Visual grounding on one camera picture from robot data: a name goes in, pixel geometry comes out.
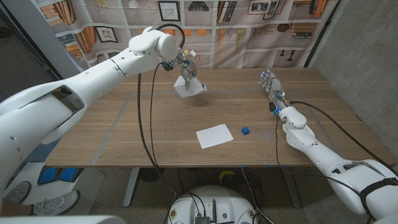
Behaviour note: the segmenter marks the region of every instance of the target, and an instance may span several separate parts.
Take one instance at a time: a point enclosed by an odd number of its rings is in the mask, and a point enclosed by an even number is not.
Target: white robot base
[[[168,223],[253,223],[252,219],[256,214],[253,206],[246,198],[229,188],[209,185],[189,192],[191,195],[181,195],[171,206]]]

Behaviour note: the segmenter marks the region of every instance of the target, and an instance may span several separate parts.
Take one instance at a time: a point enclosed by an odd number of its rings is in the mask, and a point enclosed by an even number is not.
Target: table leg
[[[283,167],[282,169],[287,171],[282,172],[282,174],[284,175],[287,191],[289,191],[290,201],[292,202],[293,207],[301,208],[302,204],[300,201],[299,192],[297,191],[294,177],[292,176],[292,174],[290,174],[292,173],[292,169],[289,167]]]
[[[123,200],[123,206],[126,208],[131,205],[132,196],[136,191],[136,187],[139,181],[138,173],[139,173],[138,167],[131,169],[129,183],[127,184],[126,194],[124,195],[124,200]]]

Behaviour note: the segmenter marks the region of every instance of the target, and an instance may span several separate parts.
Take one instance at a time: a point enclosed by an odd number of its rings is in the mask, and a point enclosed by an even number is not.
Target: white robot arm
[[[154,69],[159,57],[167,62],[179,54],[180,49],[171,35],[148,27],[115,57],[74,77],[33,86],[3,101],[0,104],[0,192],[36,146],[61,138],[99,97],[126,78]]]
[[[328,179],[348,208],[358,215],[368,213],[377,220],[398,213],[398,177],[390,169],[372,159],[349,161],[318,141],[307,126],[305,116],[290,106],[280,81],[270,70],[261,74],[259,84],[275,104],[274,114],[286,121],[283,130],[287,143],[307,155],[323,175],[339,180],[359,193]]]

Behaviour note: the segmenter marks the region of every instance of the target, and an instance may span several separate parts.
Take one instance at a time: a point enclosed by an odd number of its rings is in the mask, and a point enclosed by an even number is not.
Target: concrete wall
[[[81,72],[31,1],[3,0],[3,3],[63,78]]]
[[[309,67],[398,159],[398,1],[342,0]]]

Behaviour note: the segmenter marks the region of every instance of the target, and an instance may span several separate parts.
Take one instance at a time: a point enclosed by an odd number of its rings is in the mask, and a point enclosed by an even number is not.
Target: picture frame
[[[275,15],[280,14],[282,12],[282,9],[285,6],[286,0],[280,0],[278,6],[275,9]]]
[[[101,43],[118,42],[112,27],[95,27],[95,31]]]
[[[162,21],[181,21],[179,1],[158,1]]]
[[[273,1],[271,2],[271,5],[268,7],[268,8],[269,8],[268,13],[267,13],[267,14],[264,14],[262,20],[266,20],[266,19],[271,19],[271,18],[273,18],[274,15],[275,15],[275,11],[276,11],[276,9],[277,9],[279,3],[280,3],[280,0],[273,0]]]
[[[251,0],[248,15],[267,14],[271,8],[272,0]]]

